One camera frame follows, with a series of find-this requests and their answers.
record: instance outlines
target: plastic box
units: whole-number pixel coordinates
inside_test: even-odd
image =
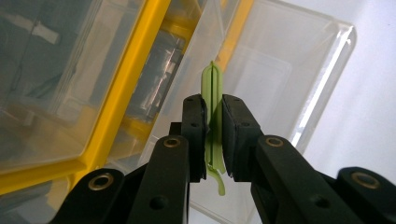
[[[353,26],[293,5],[256,0],[236,48],[225,49],[229,22],[222,15],[219,1],[206,3],[139,164],[149,160],[169,123],[181,121],[183,99],[200,92],[204,68],[212,60],[221,63],[227,50],[232,56],[224,92],[245,101],[264,133],[284,136],[304,151],[356,42]],[[226,175],[223,180],[224,197],[210,177],[191,184],[191,207],[222,223],[257,221],[249,184]]]

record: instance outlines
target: white surface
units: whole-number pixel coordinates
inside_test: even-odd
[[[358,34],[304,156],[331,176],[361,166],[396,183],[396,1],[287,2],[349,21]]]

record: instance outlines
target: green clip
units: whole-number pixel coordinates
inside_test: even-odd
[[[211,62],[202,73],[201,94],[207,107],[209,133],[205,141],[205,162],[209,175],[219,184],[219,195],[225,195],[220,173],[225,173],[222,157],[222,72]]]

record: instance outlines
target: green object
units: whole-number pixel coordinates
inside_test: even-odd
[[[211,62],[202,73],[201,94],[207,107],[209,133],[205,140],[205,162],[209,175],[219,184],[219,195],[225,194],[220,173],[225,173],[222,157],[222,72]]]

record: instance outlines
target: yellow plastic edge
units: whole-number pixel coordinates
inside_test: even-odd
[[[242,34],[242,30],[245,26],[245,22],[248,19],[251,7],[253,6],[254,0],[241,0],[236,10],[233,22],[230,26],[229,32],[221,46],[218,57],[215,60],[218,67],[225,72],[228,62],[233,56],[236,44],[238,43],[239,36]]]
[[[163,22],[170,0],[147,0],[120,60],[116,75],[82,155],[71,161],[12,172],[1,176],[0,195],[67,176],[71,190],[87,173],[102,167],[120,126],[125,108]]]

